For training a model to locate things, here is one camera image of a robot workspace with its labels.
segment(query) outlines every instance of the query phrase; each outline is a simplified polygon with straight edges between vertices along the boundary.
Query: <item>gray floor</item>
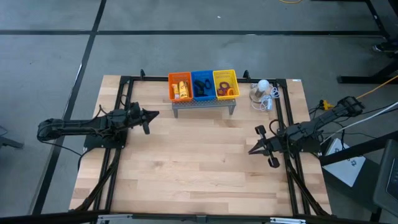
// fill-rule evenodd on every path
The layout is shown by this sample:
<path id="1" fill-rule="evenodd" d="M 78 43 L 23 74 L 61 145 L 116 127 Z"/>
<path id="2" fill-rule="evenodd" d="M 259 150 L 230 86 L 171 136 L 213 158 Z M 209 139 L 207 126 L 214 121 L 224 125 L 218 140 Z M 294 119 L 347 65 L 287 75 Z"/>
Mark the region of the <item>gray floor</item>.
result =
<path id="1" fill-rule="evenodd" d="M 373 1 L 391 34 L 397 18 L 385 1 Z M 0 29 L 90 30 L 100 1 L 0 2 Z M 376 30 L 371 14 L 360 2 L 304 0 L 297 5 L 277 0 L 252 1 L 128 1 L 108 0 L 100 30 Z M 88 36 L 0 35 L 0 125 L 7 137 L 25 143 L 21 151 L 0 150 L 0 217 L 25 215 L 42 177 L 50 147 L 35 139 L 39 122 L 62 117 Z M 339 85 L 337 75 L 370 75 L 391 60 L 370 51 L 377 38 L 270 37 L 270 36 L 97 36 L 88 61 L 72 118 L 93 114 L 103 75 L 147 75 L 169 72 L 233 68 L 246 69 L 256 78 L 302 79 L 308 107 L 319 99 L 332 102 L 358 96 L 374 85 Z M 397 99 L 390 85 L 363 98 L 368 108 Z M 380 116 L 352 128 L 381 136 L 394 130 L 396 113 Z M 331 125 L 326 130 L 334 130 Z M 65 146 L 81 152 L 83 138 L 66 138 Z M 349 145 L 367 140 L 346 138 Z M 381 151 L 367 155 L 378 162 Z M 45 213 L 64 212 L 73 192 L 77 156 L 62 151 Z M 370 212 L 328 187 L 333 213 L 367 220 Z M 382 222 L 397 223 L 386 211 Z"/>

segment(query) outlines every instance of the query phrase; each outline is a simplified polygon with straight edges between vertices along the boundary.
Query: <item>yellow basket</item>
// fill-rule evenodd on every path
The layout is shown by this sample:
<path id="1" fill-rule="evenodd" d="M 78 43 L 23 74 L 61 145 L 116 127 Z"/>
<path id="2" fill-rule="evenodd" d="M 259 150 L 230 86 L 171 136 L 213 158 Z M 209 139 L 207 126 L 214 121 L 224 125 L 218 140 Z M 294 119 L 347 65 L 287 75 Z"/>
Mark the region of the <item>yellow basket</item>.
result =
<path id="1" fill-rule="evenodd" d="M 236 79 L 235 70 L 213 71 L 213 78 L 216 88 L 217 100 L 231 100 L 239 96 L 239 87 L 238 81 Z"/>

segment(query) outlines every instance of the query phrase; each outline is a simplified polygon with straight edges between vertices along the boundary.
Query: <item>blue object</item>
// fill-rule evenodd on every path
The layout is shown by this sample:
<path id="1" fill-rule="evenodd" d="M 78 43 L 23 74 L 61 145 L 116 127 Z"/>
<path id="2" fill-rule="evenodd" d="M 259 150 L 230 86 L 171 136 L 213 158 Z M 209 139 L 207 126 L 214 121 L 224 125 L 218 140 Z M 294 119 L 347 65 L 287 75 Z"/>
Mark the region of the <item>blue object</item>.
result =
<path id="1" fill-rule="evenodd" d="M 196 101 L 205 101 L 205 100 L 214 100 L 216 98 L 216 90 L 214 88 L 214 79 L 213 79 L 213 71 L 195 71 L 191 72 L 192 78 L 192 89 L 193 89 L 193 99 Z M 195 84 L 195 80 L 199 80 L 203 83 L 206 83 L 206 80 L 210 82 L 210 89 L 204 88 L 205 94 L 207 96 L 197 96 L 198 86 Z"/>

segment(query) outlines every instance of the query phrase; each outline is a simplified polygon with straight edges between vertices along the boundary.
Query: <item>wooden tabletop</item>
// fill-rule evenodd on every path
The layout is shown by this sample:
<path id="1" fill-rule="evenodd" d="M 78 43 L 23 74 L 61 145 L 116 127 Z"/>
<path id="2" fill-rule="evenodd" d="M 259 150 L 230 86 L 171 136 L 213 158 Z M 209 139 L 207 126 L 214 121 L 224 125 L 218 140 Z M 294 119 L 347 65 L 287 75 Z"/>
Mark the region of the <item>wooden tabletop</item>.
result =
<path id="1" fill-rule="evenodd" d="M 114 108 L 120 76 L 105 75 L 99 90 L 98 106 Z M 308 121 L 308 108 L 300 80 L 287 80 L 294 122 Z M 150 135 L 141 127 L 129 130 L 114 189 L 112 212 L 177 213 L 212 215 L 291 216 L 289 190 L 282 154 L 281 165 L 269 167 L 262 155 L 247 154 L 259 139 L 254 127 L 268 130 L 277 119 L 275 107 L 262 112 L 251 107 L 250 84 L 239 84 L 233 115 L 228 108 L 179 110 L 174 118 L 167 82 L 134 82 L 132 101 L 141 108 L 158 110 L 149 125 Z M 283 96 L 280 98 L 287 122 Z M 79 206 L 98 181 L 104 149 L 94 149 L 81 161 L 70 203 Z M 317 158 L 301 153 L 309 191 L 330 212 L 322 169 Z M 296 186 L 299 211 L 303 212 Z M 104 186 L 100 208 L 108 185 Z"/>

